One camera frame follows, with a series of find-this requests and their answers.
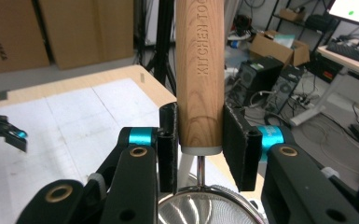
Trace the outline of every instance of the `wooden handle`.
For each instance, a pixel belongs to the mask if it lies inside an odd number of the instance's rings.
[[[176,1],[179,141],[186,154],[221,151],[224,33],[224,1]]]

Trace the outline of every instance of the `cardboard box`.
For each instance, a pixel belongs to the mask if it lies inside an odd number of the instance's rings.
[[[39,0],[61,69],[133,56],[133,0]]]
[[[272,56],[284,63],[284,66],[292,64],[299,66],[310,61],[310,50],[307,44],[295,40],[292,48],[273,42],[268,36],[274,37],[276,31],[266,31],[258,33],[249,48],[251,56],[254,58]]]
[[[0,73],[49,66],[30,0],[0,0]]]
[[[296,13],[290,8],[282,8],[279,12],[279,16],[288,21],[302,21],[305,17],[305,11],[303,10]]]

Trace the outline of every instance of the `desk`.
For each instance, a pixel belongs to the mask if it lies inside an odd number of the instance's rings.
[[[109,113],[94,111],[101,115],[94,119],[89,114],[86,118],[82,118],[79,115],[81,111],[75,111],[64,118],[63,126],[55,127],[52,124],[62,118],[59,115],[52,117],[50,112],[69,113],[68,110],[73,110],[71,105],[57,103],[62,100],[61,97],[75,95],[79,98],[75,99],[78,105],[85,104],[89,96],[84,94],[84,91],[94,93],[100,91],[104,85],[117,87],[108,89],[112,95],[117,94],[118,91],[129,92],[127,96],[121,95],[124,99],[114,98],[124,102],[120,105],[123,108],[127,109],[131,101],[136,101],[142,112],[148,112],[146,115],[131,113],[131,116],[133,115],[131,120],[116,119],[116,125],[113,125]],[[44,106],[45,101],[49,102],[49,107]],[[37,191],[54,180],[77,179],[84,184],[87,179],[86,174],[94,172],[114,148],[118,132],[123,126],[158,126],[159,107],[175,101],[175,97],[169,91],[138,65],[8,92],[7,100],[0,101],[0,114],[10,114],[24,104],[31,104],[34,107],[30,111],[22,110],[23,114],[20,116],[8,116],[9,122],[29,134],[26,154],[4,143],[0,138],[0,223],[14,223],[23,207],[30,202]],[[74,117],[81,121],[85,120],[86,123],[76,124]],[[33,131],[34,126],[41,126],[46,131],[36,133]],[[68,133],[67,127],[75,127],[76,131],[65,134]],[[91,135],[96,135],[101,141],[90,141]],[[79,150],[81,147],[87,148],[88,152]],[[213,156],[208,161],[221,172],[225,180],[228,179],[234,185],[222,154]],[[262,180],[260,176],[257,191],[243,195],[247,198],[259,198]]]
[[[326,46],[319,47],[318,52],[327,59],[342,64],[344,68],[333,79],[329,88],[313,108],[290,119],[290,123],[293,126],[298,126],[323,111],[325,109],[324,103],[332,93],[339,93],[359,104],[359,80],[348,75],[348,70],[359,74],[359,62],[326,50]]]

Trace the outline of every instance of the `keyboard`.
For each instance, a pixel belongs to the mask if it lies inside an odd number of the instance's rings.
[[[359,62],[359,49],[356,47],[331,42],[327,45],[326,49]]]

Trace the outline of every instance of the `computer tower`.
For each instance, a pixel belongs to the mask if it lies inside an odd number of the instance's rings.
[[[271,90],[282,68],[283,63],[271,56],[242,62],[237,74],[238,84],[231,96],[240,105],[251,104],[253,94]]]
[[[275,114],[280,113],[303,74],[303,69],[292,65],[286,66],[271,89],[275,93],[269,95],[264,108]]]

